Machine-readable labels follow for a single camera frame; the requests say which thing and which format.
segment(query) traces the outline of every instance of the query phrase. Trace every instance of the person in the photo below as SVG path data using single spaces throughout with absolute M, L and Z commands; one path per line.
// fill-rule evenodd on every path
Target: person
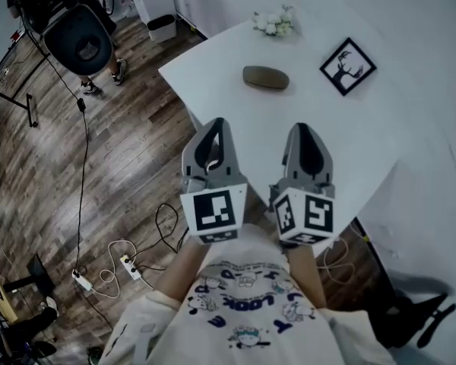
M 0 364 L 21 359 L 25 353 L 25 345 L 30 344 L 37 334 L 47 329 L 58 318 L 58 307 L 51 297 L 47 297 L 46 303 L 41 303 L 41 307 L 42 313 L 32 319 L 11 325 L 5 330 L 0 324 Z M 42 342 L 40 347 L 44 349 L 42 351 L 49 351 L 47 354 L 55 352 L 55 348 L 45 342 Z
M 116 29 L 116 24 L 110 19 L 98 0 L 79 0 L 79 2 L 91 8 L 111 36 Z M 21 16 L 19 9 L 15 5 L 15 0 L 7 0 L 7 7 L 14 19 Z M 115 51 L 113 51 L 112 57 L 106 67 L 110 70 L 115 85 L 122 84 L 125 80 L 127 62 L 124 59 L 117 58 Z M 94 94 L 98 91 L 98 87 L 93 83 L 91 78 L 88 76 L 79 76 L 79 78 L 81 80 L 80 89 L 83 94 Z
M 395 364 L 366 311 L 329 310 L 311 246 L 252 224 L 211 246 L 190 236 L 155 290 L 128 305 L 100 365 Z

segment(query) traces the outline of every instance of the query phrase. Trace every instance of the picture frame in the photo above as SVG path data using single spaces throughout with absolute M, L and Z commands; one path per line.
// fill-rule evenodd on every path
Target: picture frame
M 319 70 L 346 96 L 376 69 L 358 45 L 351 38 L 346 38 Z

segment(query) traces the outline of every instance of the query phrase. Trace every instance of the white cable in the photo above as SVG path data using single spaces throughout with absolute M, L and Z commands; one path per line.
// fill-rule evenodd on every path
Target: white cable
M 355 233 L 355 235 L 357 235 L 357 236 L 359 236 L 359 237 L 362 237 L 362 236 L 363 236 L 362 234 L 360 234 L 358 231 L 356 231 L 356 230 L 353 228 L 353 226 L 351 225 L 351 223 L 350 223 L 350 229 Z
M 134 254 L 137 254 L 137 248 L 135 247 L 135 245 L 130 242 L 129 240 L 114 240 L 113 242 L 110 242 L 109 245 L 108 245 L 108 253 L 109 253 L 109 257 L 112 259 L 112 263 L 113 263 L 113 270 L 110 271 L 109 269 L 103 269 L 101 272 L 100 272 L 100 280 L 102 282 L 104 282 L 105 284 L 110 284 L 112 281 L 115 282 L 116 284 L 116 287 L 118 288 L 119 292 L 115 295 L 115 296 L 110 296 L 110 295 L 107 295 L 107 294 L 102 294 L 101 292 L 98 292 L 97 290 L 95 290 L 94 288 L 91 288 L 91 290 L 97 294 L 97 295 L 100 295 L 100 296 L 104 296 L 104 297 L 108 297 L 109 299 L 117 299 L 119 296 L 120 296 L 120 284 L 119 284 L 119 279 L 116 278 L 116 266 L 115 266 L 115 259 L 113 258 L 113 255 L 112 255 L 112 250 L 111 250 L 111 247 L 112 245 L 114 245 L 115 243 L 120 243 L 120 242 L 126 242 L 126 243 L 130 243 L 131 244 L 131 247 L 134 248 Z M 112 279 L 111 280 L 105 280 L 102 276 L 102 274 L 104 272 L 107 272 L 107 273 L 110 273 L 112 275 Z
M 353 265 L 351 263 L 340 264 L 340 262 L 343 261 L 348 256 L 348 253 L 350 252 L 350 247 L 348 246 L 348 242 L 346 240 L 344 240 L 343 238 L 338 238 L 337 240 L 343 241 L 344 245 L 346 246 L 346 251 L 344 252 L 343 256 L 341 256 L 339 259 L 337 259 L 336 261 L 334 261 L 330 265 L 328 265 L 328 263 L 326 262 L 326 258 L 328 257 L 329 248 L 327 248 L 325 250 L 325 255 L 322 259 L 323 266 L 318 266 L 318 269 L 325 270 L 328 273 L 329 278 L 332 281 L 334 281 L 335 283 L 338 283 L 340 285 L 347 285 L 350 283 L 350 281 L 353 280 L 353 276 L 355 275 L 356 268 L 355 268 L 355 265 Z M 331 269 L 343 268 L 345 266 L 350 266 L 352 268 L 350 278 L 347 281 L 336 280 L 331 274 Z
M 145 285 L 147 285 L 150 289 L 153 289 L 153 288 L 154 288 L 154 287 L 152 287 L 152 285 L 150 285 L 149 283 L 147 283 L 147 282 L 144 280 L 143 277 L 140 277 L 140 279 L 141 279 L 141 281 L 142 281 Z

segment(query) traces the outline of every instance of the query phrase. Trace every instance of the white table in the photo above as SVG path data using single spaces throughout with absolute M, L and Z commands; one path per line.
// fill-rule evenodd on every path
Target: white table
M 289 130 L 297 122 L 316 130 L 334 161 L 334 230 L 340 233 L 397 161 L 398 145 L 388 111 L 395 101 L 391 85 L 377 70 L 343 97 L 319 67 L 344 36 L 325 40 L 320 31 L 318 45 L 313 46 L 300 34 L 282 40 L 266 37 L 252 27 L 252 22 L 233 27 L 185 52 L 159 72 L 195 121 L 205 124 L 221 116 L 230 123 L 240 169 L 265 203 L 269 184 L 282 177 Z M 246 65 L 285 71 L 290 86 L 280 93 L 248 87 L 242 80 Z M 315 254 L 330 244 L 317 244 Z

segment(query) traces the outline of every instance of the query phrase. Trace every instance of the white t-shirt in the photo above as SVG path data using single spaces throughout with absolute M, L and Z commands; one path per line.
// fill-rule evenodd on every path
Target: white t-shirt
M 211 247 L 182 304 L 156 291 L 132 303 L 100 365 L 394 364 L 365 312 L 316 310 L 288 272 L 280 249 L 245 225 Z

